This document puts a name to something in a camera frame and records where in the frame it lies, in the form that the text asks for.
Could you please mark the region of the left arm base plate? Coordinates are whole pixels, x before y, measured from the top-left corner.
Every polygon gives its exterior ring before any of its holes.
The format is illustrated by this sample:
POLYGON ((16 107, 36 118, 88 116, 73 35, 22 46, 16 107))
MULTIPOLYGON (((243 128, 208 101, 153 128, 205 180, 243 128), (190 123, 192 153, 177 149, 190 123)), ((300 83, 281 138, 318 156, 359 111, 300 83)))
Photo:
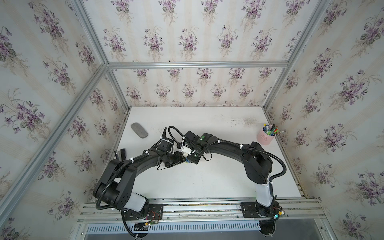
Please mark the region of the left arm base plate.
POLYGON ((123 211, 123 216, 126 221, 146 221, 154 222, 155 224, 158 221, 163 219, 164 205, 163 204, 150 204, 147 203, 144 205, 143 209, 140 212, 135 212, 133 210, 123 211))

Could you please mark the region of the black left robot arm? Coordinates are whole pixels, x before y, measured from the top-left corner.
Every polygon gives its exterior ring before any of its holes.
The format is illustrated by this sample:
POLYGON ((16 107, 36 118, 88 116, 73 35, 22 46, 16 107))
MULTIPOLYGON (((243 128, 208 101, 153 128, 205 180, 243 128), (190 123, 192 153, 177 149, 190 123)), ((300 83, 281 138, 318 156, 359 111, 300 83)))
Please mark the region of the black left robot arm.
POLYGON ((169 169, 186 161, 182 152, 174 151, 177 141, 171 135, 172 128, 165 128, 160 140, 141 155, 108 163, 93 190, 97 210, 146 211, 149 200, 133 191, 136 177, 154 167, 160 171, 162 164, 169 169))

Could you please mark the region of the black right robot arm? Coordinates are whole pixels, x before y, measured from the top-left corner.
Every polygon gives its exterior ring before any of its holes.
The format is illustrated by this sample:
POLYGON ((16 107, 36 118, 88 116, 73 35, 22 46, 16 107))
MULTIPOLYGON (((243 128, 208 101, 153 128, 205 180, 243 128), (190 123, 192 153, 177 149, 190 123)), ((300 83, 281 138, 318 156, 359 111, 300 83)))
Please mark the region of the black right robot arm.
POLYGON ((205 154, 221 155, 243 164, 247 177, 258 187, 256 208, 271 211, 276 209, 273 180, 287 172, 286 164, 277 156, 266 152, 259 143, 238 144, 205 133, 198 136, 191 131, 182 134, 176 127, 169 126, 163 136, 169 135, 176 144, 175 160, 165 162, 165 167, 187 162, 197 165, 201 159, 208 161, 205 154))

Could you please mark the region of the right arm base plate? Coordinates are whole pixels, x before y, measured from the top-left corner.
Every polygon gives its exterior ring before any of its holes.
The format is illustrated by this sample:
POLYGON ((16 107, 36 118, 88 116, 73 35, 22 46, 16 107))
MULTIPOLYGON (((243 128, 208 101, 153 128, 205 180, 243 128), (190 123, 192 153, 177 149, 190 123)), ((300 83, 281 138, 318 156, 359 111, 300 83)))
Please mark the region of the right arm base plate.
POLYGON ((242 202, 240 210, 244 218, 267 218, 274 220, 284 214, 283 208, 278 202, 272 202, 269 207, 265 207, 258 202, 242 202))

